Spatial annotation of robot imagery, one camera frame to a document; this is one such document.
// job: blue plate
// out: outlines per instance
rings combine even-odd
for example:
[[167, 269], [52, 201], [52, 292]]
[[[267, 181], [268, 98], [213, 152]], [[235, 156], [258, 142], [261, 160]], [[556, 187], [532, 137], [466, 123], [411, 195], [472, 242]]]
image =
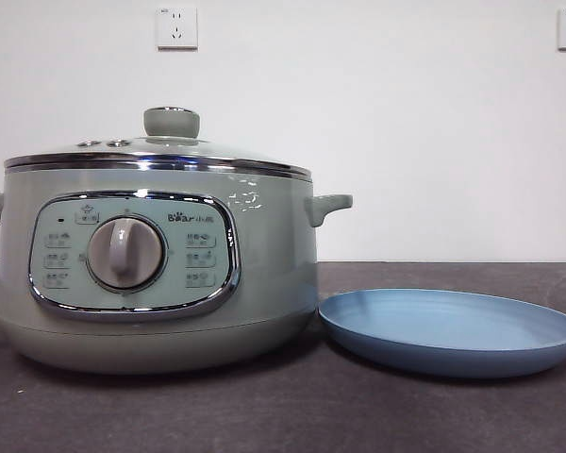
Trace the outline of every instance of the blue plate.
[[566, 359], [566, 314], [519, 300], [437, 290], [364, 290], [319, 307], [331, 337], [404, 370], [508, 378]]

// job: multi cooker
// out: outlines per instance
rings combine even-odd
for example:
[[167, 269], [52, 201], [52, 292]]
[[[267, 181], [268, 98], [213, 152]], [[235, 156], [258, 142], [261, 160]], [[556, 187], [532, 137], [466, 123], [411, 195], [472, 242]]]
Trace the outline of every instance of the multi cooker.
[[149, 109], [144, 124], [146, 137], [5, 162], [0, 320], [36, 361], [203, 368], [283, 344], [315, 311], [314, 228], [352, 197], [197, 140], [191, 110]]

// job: chrome trim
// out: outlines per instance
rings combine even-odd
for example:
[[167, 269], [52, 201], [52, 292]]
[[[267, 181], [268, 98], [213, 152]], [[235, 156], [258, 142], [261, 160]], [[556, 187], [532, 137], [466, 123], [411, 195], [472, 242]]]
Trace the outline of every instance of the chrome trim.
[[152, 110], [186, 111], [186, 112], [188, 112], [188, 113], [192, 113], [192, 114], [194, 114], [194, 115], [199, 116], [196, 111], [189, 110], [189, 109], [184, 109], [184, 108], [182, 108], [182, 107], [152, 107], [152, 108], [147, 109], [147, 110], [145, 110], [145, 111], [152, 111]]
[[86, 140], [85, 142], [78, 143], [76, 146], [83, 148], [83, 147], [88, 147], [88, 146], [95, 146], [96, 144], [99, 144], [100, 142], [101, 142], [100, 140]]
[[107, 143], [105, 143], [107, 146], [109, 147], [115, 147], [115, 148], [119, 148], [122, 146], [129, 146], [132, 144], [132, 142], [130, 140], [124, 140], [124, 139], [117, 139], [117, 140], [111, 140]]
[[92, 309], [85, 307], [76, 307], [61, 304], [57, 301], [49, 299], [42, 294], [38, 286], [36, 286], [33, 277], [31, 276], [31, 257], [33, 253], [33, 244], [29, 250], [29, 260], [27, 265], [27, 277], [29, 279], [29, 289], [36, 301], [45, 309], [50, 310], [54, 314], [64, 316], [79, 321], [93, 321], [93, 322], [107, 322], [119, 323], [130, 322], [139, 323], [143, 321], [157, 321], [181, 318], [187, 316], [194, 316], [197, 314], [207, 313], [216, 310], [230, 297], [237, 287], [241, 279], [241, 256], [237, 240], [237, 229], [235, 227], [235, 219], [232, 213], [228, 210], [226, 205], [217, 198], [209, 195], [189, 194], [189, 193], [169, 193], [169, 192], [148, 192], [145, 196], [139, 196], [138, 193], [133, 191], [94, 191], [84, 193], [68, 193], [57, 198], [53, 198], [45, 203], [38, 211], [32, 238], [36, 237], [36, 228], [40, 219], [40, 213], [47, 206], [57, 203], [59, 201], [76, 200], [79, 198], [96, 199], [96, 198], [125, 198], [137, 197], [147, 199], [165, 199], [174, 201], [186, 201], [192, 203], [209, 204], [215, 208], [223, 217], [226, 228], [227, 250], [228, 250], [228, 274], [226, 275], [225, 282], [220, 288], [212, 292], [202, 299], [198, 299], [186, 304], [172, 305], [157, 308], [144, 308], [144, 309]]
[[8, 159], [6, 173], [63, 169], [177, 170], [290, 177], [312, 182], [310, 171], [284, 163], [150, 153], [36, 154]]

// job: plate rim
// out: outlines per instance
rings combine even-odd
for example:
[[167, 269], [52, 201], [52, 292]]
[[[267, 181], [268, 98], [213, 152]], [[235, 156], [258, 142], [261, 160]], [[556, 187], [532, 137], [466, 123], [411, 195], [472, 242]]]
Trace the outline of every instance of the plate rim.
[[324, 315], [323, 311], [322, 311], [323, 304], [326, 301], [328, 301], [329, 299], [332, 299], [334, 297], [339, 297], [339, 296], [347, 295], [347, 294], [387, 293], [387, 292], [391, 292], [391, 291], [477, 295], [477, 296], [483, 296], [483, 297], [487, 297], [487, 298], [501, 299], [501, 300], [509, 301], [509, 302], [512, 302], [512, 303], [519, 303], [519, 304], [522, 304], [522, 305], [527, 305], [529, 307], [534, 307], [538, 310], [543, 309], [543, 310], [551, 311], [554, 315], [561, 315], [561, 316], [566, 318], [566, 313], [563, 313], [559, 310], [554, 310], [552, 308], [545, 307], [543, 305], [533, 304], [531, 302], [525, 302], [525, 301], [519, 300], [519, 299], [513, 299], [511, 297], [503, 297], [501, 295], [491, 295], [491, 294], [482, 294], [482, 293], [468, 293], [468, 292], [464, 292], [464, 291], [454, 291], [454, 290], [428, 289], [428, 288], [369, 288], [369, 289], [362, 289], [362, 290], [345, 291], [345, 292], [330, 295], [329, 297], [322, 300], [319, 303], [319, 307], [318, 307], [317, 311], [319, 312], [319, 317], [322, 320], [324, 320], [326, 323], [328, 323], [332, 326], [335, 326], [339, 329], [345, 330], [346, 332], [350, 332], [350, 333], [353, 333], [355, 335], [359, 335], [359, 336], [362, 336], [362, 337], [365, 337], [365, 338], [377, 340], [379, 342], [399, 344], [399, 345], [403, 345], [403, 346], [409, 345], [409, 346], [414, 346], [414, 347], [439, 349], [439, 350], [443, 350], [443, 351], [457, 351], [457, 352], [470, 352], [470, 353], [520, 353], [520, 352], [542, 351], [544, 349], [550, 349], [550, 348], [566, 345], [566, 340], [564, 340], [562, 342], [554, 342], [554, 343], [550, 343], [550, 344], [543, 344], [543, 345], [537, 346], [537, 347], [528, 347], [528, 348], [521, 348], [521, 349], [517, 349], [517, 348], [484, 349], [484, 348], [465, 348], [465, 347], [458, 348], [458, 347], [440, 346], [440, 345], [433, 345], [433, 344], [401, 342], [401, 341], [397, 341], [397, 340], [391, 340], [391, 339], [387, 339], [387, 338], [377, 337], [377, 336], [370, 335], [370, 334], [363, 333], [363, 332], [358, 332], [358, 331], [353, 330], [351, 328], [342, 326], [339, 323], [332, 321], [331, 318]]

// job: dark countertop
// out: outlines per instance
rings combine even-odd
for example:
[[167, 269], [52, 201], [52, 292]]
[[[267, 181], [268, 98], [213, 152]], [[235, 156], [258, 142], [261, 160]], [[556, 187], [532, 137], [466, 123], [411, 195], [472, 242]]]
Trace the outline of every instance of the dark countertop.
[[[321, 297], [376, 287], [495, 294], [566, 313], [566, 263], [321, 263]], [[221, 368], [95, 376], [16, 354], [0, 328], [0, 452], [566, 452], [566, 361], [458, 380], [359, 359], [314, 319]]]

